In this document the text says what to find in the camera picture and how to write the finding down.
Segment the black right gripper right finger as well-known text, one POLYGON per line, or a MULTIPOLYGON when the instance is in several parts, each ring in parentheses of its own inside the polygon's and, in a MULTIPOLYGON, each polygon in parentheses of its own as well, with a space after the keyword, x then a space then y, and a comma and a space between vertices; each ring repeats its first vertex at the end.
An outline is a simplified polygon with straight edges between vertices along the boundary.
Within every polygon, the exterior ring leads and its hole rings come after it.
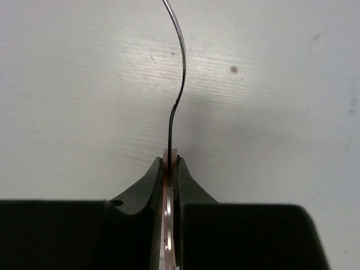
POLYGON ((217 202, 174 168, 174 240, 180 269, 329 269, 309 213, 294 204, 217 202))

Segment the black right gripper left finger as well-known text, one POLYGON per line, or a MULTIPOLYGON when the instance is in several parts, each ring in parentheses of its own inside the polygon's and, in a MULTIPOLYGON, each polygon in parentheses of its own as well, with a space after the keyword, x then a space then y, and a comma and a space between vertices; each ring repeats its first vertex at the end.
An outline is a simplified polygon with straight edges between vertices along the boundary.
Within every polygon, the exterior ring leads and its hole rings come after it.
POLYGON ((163 160, 111 200, 2 200, 2 269, 158 269, 163 160))

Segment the pink handled fork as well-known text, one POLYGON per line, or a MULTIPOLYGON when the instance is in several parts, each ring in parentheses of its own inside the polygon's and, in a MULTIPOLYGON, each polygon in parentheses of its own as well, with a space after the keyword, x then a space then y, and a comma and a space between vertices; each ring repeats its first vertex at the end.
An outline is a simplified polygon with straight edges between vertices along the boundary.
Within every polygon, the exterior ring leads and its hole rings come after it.
POLYGON ((169 116, 168 125, 168 148, 164 152, 165 174, 163 187, 163 225, 164 225, 164 260, 165 269, 176 269, 176 253, 174 244, 174 168, 177 158, 177 150, 172 149, 172 130, 174 116, 182 97, 183 89, 186 82, 187 63, 186 63, 186 45, 183 37, 182 29, 179 25, 174 10, 168 0, 163 0, 163 4, 171 18, 174 25, 175 32, 178 37, 179 46, 182 57, 182 80, 181 87, 177 98, 169 116))

